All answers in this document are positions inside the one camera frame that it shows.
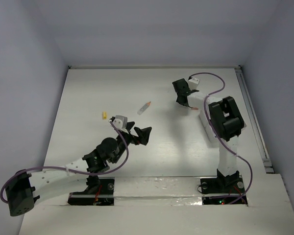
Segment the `white divided organizer box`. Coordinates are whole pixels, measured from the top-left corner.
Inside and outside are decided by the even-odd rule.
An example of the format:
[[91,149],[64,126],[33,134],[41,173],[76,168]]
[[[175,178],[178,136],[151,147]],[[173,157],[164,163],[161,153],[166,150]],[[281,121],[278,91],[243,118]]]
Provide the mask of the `white divided organizer box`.
[[216,137],[216,135],[213,133],[213,130],[211,128],[211,126],[209,125],[208,123],[208,119],[204,113],[203,110],[200,111],[199,113],[199,118],[200,118],[200,121],[205,129],[205,132],[208,136],[208,139],[210,141],[211,144],[217,144],[218,143],[218,139]]

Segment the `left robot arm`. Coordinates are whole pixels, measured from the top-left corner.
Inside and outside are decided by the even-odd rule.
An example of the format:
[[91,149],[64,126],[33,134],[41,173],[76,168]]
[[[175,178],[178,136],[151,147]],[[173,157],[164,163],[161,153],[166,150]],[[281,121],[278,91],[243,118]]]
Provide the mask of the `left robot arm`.
[[109,121],[117,132],[115,138],[105,138],[92,152],[64,166],[41,166],[23,169],[8,179],[0,190],[0,199],[6,203],[11,217],[23,215],[35,205],[64,193],[72,192],[81,182],[83,193],[98,193],[100,175],[110,174],[110,164],[116,164],[125,155],[129,145],[147,145],[151,127],[140,129],[134,122],[122,122],[113,117]]

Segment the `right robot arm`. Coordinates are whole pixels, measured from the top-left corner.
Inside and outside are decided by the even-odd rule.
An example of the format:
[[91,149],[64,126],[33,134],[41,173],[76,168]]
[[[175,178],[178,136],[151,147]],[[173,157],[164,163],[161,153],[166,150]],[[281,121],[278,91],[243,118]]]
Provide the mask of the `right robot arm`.
[[229,193],[241,181],[237,167],[237,144],[245,122],[233,97],[218,98],[199,90],[199,80],[184,78],[172,83],[180,105],[200,110],[200,120],[210,142],[219,143],[217,176],[201,179],[204,194]]

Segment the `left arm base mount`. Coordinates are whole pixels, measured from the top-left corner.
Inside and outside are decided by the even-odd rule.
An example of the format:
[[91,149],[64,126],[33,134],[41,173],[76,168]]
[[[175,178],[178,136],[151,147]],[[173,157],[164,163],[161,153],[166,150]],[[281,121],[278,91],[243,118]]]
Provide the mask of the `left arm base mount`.
[[115,178],[99,178],[100,182],[94,187],[82,192],[69,194],[67,203],[71,206],[113,206]]

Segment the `aluminium side rail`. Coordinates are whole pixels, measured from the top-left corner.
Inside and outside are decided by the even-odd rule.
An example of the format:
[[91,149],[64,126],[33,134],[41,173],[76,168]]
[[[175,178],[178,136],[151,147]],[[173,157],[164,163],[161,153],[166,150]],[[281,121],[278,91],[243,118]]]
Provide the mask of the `aluminium side rail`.
[[266,174],[275,174],[273,165],[271,163],[266,144],[257,120],[257,116],[255,114],[252,101],[246,86],[245,78],[243,75],[243,70],[241,67],[235,68],[236,77],[238,80],[238,83],[240,85],[240,89],[243,95],[243,99],[245,102],[245,106],[247,108],[247,113],[251,122],[251,127],[254,133],[254,136],[256,138],[257,146],[260,151],[260,155],[262,158],[262,162],[266,171]]

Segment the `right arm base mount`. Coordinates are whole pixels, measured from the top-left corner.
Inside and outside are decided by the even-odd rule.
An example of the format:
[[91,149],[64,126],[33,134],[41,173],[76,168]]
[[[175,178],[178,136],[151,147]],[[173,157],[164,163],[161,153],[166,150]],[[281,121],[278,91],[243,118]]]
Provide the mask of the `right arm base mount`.
[[248,204],[241,179],[233,184],[223,186],[217,178],[202,178],[197,191],[202,195],[203,205]]

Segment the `yellow eraser block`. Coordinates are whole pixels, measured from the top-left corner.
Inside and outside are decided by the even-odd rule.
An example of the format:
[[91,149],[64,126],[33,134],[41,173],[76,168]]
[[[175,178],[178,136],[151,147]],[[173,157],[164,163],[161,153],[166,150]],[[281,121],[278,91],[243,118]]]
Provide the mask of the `yellow eraser block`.
[[107,119],[107,113],[106,112],[102,112],[102,119]]

